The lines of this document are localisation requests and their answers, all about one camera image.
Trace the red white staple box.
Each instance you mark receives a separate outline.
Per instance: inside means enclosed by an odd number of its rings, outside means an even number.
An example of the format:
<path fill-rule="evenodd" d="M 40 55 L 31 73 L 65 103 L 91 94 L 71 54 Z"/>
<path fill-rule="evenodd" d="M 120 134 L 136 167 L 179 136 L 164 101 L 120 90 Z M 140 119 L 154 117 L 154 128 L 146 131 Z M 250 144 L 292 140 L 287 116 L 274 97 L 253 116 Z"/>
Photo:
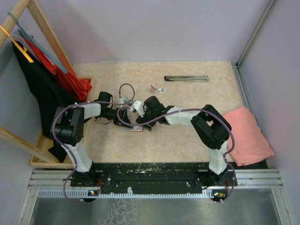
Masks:
<path fill-rule="evenodd" d="M 142 126 L 133 126 L 132 128 L 130 128 L 129 131 L 130 132 L 142 132 L 143 131 L 143 127 Z"/>

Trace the large black chrome stapler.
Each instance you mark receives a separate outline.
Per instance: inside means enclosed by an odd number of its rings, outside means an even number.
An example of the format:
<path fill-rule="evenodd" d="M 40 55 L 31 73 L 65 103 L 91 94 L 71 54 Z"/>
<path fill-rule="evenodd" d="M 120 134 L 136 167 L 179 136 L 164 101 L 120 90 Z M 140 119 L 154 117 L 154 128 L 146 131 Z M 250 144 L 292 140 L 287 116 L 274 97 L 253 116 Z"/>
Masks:
<path fill-rule="evenodd" d="M 201 82 L 207 83 L 210 81 L 209 77 L 204 76 L 164 76 L 164 80 L 166 82 L 174 82 L 174 81 L 185 81 L 185 82 Z"/>

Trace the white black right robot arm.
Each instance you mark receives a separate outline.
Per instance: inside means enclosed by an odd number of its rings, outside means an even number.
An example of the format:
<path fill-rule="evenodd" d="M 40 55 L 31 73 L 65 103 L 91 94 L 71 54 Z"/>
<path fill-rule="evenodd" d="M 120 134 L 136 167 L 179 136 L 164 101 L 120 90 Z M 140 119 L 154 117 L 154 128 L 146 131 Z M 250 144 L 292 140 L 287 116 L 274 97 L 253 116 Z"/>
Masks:
<path fill-rule="evenodd" d="M 193 127 L 209 150 L 210 182 L 218 186 L 226 180 L 225 145 L 232 127 L 212 105 L 205 105 L 201 111 L 182 109 L 173 105 L 165 107 L 157 97 L 151 96 L 144 102 L 134 101 L 131 108 L 139 114 L 136 123 L 143 124 L 142 127 L 148 131 L 151 131 L 157 122 Z"/>

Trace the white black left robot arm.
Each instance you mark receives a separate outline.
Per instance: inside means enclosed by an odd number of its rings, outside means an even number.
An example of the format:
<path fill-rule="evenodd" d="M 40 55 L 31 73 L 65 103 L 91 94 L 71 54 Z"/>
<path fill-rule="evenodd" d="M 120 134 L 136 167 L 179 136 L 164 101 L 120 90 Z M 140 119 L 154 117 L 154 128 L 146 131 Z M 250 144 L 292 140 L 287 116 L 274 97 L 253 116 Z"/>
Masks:
<path fill-rule="evenodd" d="M 50 134 L 70 157 L 75 172 L 82 173 L 81 181 L 87 186 L 94 185 L 98 175 L 91 171 L 93 162 L 83 145 L 85 122 L 104 118 L 120 126 L 117 110 L 130 102 L 128 97 L 120 97 L 117 103 L 113 103 L 111 94 L 100 92 L 96 101 L 57 107 Z"/>

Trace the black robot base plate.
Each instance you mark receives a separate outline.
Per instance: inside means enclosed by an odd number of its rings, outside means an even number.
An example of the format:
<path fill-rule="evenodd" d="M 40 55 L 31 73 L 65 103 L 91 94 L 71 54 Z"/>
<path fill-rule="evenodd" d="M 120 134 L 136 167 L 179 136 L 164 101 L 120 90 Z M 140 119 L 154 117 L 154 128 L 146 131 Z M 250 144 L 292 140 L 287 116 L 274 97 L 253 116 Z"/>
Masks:
<path fill-rule="evenodd" d="M 236 184 L 227 168 L 220 175 L 205 162 L 187 163 L 93 163 L 88 173 L 74 172 L 73 187 L 96 187 L 102 194 L 200 194 L 202 191 Z"/>

